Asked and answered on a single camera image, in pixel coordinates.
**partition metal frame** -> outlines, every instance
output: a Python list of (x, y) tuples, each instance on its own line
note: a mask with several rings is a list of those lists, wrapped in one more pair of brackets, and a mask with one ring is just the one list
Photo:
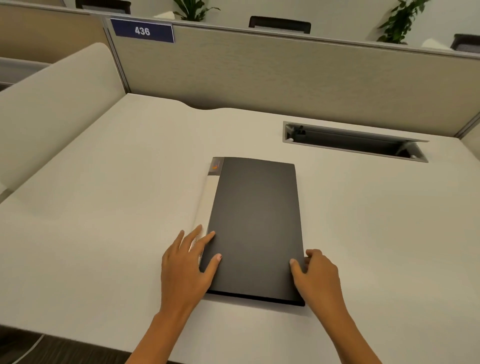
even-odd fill
[[(123, 71), (119, 56), (115, 49), (115, 44), (113, 42), (112, 36), (110, 34), (110, 30), (108, 28), (108, 22), (112, 18), (133, 20), (133, 21), (139, 21), (139, 22), (149, 22), (154, 24), (168, 24), (168, 25), (175, 25), (175, 26), (182, 26), (182, 27), (192, 27), (192, 28), (198, 28), (198, 29), (221, 30), (221, 31), (227, 31), (227, 32), (243, 33), (243, 34), (254, 34), (254, 35), (288, 38), (288, 39), (299, 39), (299, 40), (310, 40), (310, 41), (316, 41), (316, 42), (331, 43), (336, 45), (349, 45), (349, 46), (357, 46), (357, 47), (364, 47), (364, 48), (401, 50), (403, 52), (410, 52), (410, 53), (431, 54), (431, 55), (454, 57), (454, 58), (467, 58), (467, 59), (475, 59), (480, 61), (480, 54), (459, 52), (459, 51), (455, 51), (454, 53), (452, 51), (442, 50), (442, 49), (412, 48), (405, 45), (397, 45), (397, 44), (381, 43), (381, 42), (359, 42), (359, 41), (349, 41), (349, 40), (340, 40), (340, 39), (330, 39), (330, 38), (322, 38), (322, 37), (311, 36), (306, 34), (285, 33), (285, 32), (280, 32), (275, 30), (271, 31), (271, 30), (264, 30), (264, 29), (260, 30), (255, 28), (245, 28), (245, 29), (232, 28), (232, 27), (226, 27), (226, 26), (203, 24), (198, 22), (136, 17), (136, 16), (131, 16), (127, 14), (115, 14), (115, 13), (99, 12), (99, 11), (93, 11), (93, 10), (71, 9), (67, 7), (63, 8), (58, 6), (41, 5), (41, 4), (20, 2), (20, 1), (11, 1), (11, 0), (0, 0), (0, 5), (10, 5), (10, 6), (41, 9), (41, 10), (50, 10), (50, 11), (56, 11), (56, 12), (81, 13), (81, 14), (89, 14), (94, 17), (97, 17), (99, 21), (101, 21), (102, 26), (104, 28), (104, 32), (107, 37), (108, 44), (110, 46), (115, 64), (119, 71), (120, 78), (122, 80), (122, 83), (126, 92), (130, 92), (130, 87), (128, 85), (127, 78)], [(480, 123), (480, 111), (478, 112), (477, 115), (475, 115), (475, 117), (473, 117), (469, 122), (467, 122), (465, 126), (461, 128), (454, 135), (454, 137), (462, 139), (479, 123)]]

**hand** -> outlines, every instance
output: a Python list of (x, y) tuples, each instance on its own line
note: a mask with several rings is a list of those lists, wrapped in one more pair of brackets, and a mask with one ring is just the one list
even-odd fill
[(295, 286), (300, 295), (323, 323), (332, 315), (347, 313), (340, 287), (338, 268), (318, 249), (307, 249), (303, 273), (295, 259), (290, 260)]
[(200, 272), (198, 258), (205, 245), (215, 235), (215, 232), (212, 231), (197, 241), (190, 250), (192, 241), (201, 230), (202, 226), (197, 226), (185, 239), (183, 230), (180, 231), (173, 244), (163, 254), (161, 313), (189, 316), (212, 284), (222, 255), (216, 254), (210, 260), (205, 272)]

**forearm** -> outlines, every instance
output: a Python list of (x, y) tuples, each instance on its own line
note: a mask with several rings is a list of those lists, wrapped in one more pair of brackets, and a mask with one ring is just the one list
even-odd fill
[(346, 308), (317, 317), (332, 339), (342, 364), (381, 364)]
[(160, 310), (126, 364), (165, 364), (188, 317), (189, 312)]

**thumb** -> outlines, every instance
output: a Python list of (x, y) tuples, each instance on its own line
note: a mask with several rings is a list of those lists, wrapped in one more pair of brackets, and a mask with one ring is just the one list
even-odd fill
[(303, 272), (301, 271), (300, 264), (296, 259), (290, 259), (290, 270), (292, 271), (293, 280), (296, 284), (298, 280), (303, 277)]
[(212, 259), (210, 259), (210, 263), (208, 263), (207, 269), (205, 269), (205, 278), (208, 281), (208, 286), (212, 283), (212, 279), (216, 273), (216, 269), (220, 264), (220, 260), (222, 260), (222, 254), (215, 254)]

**white cable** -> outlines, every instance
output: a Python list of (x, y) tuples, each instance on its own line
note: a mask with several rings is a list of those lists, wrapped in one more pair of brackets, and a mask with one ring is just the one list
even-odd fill
[(12, 364), (17, 364), (17, 363), (18, 363), (19, 361), (21, 361), (24, 357), (26, 357), (26, 356), (29, 354), (29, 352), (31, 352), (33, 349), (35, 349), (35, 346), (37, 346), (38, 343), (39, 343), (40, 341), (42, 341), (42, 339), (43, 339), (44, 336), (45, 336), (45, 335), (40, 336), (40, 338), (36, 341), (36, 343), (33, 344), (33, 346), (32, 346), (30, 349), (28, 349), (25, 354), (23, 354), (20, 358), (18, 358), (17, 360), (15, 360)]

